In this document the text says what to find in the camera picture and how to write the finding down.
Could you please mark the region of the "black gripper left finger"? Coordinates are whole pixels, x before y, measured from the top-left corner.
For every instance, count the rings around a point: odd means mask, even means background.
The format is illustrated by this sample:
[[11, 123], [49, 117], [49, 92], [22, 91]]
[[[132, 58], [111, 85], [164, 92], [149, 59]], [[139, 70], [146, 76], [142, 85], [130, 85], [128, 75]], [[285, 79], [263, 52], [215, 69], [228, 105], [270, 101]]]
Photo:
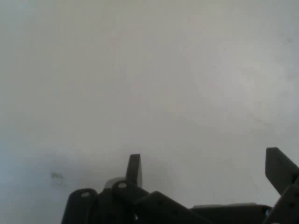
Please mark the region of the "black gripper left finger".
[[142, 188], [141, 156], [129, 157], [126, 175], [102, 192], [79, 189], [68, 198], [63, 224], [204, 224], [206, 219], [160, 192]]

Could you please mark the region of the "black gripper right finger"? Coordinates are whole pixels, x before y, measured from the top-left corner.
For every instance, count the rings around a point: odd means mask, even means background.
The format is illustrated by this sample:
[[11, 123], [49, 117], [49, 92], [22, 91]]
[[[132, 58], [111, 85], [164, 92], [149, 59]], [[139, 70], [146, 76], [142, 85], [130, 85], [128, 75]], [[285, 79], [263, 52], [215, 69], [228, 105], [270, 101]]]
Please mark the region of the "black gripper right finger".
[[265, 224], [299, 222], [299, 167], [279, 148], [266, 149], [265, 175], [280, 198], [269, 211]]

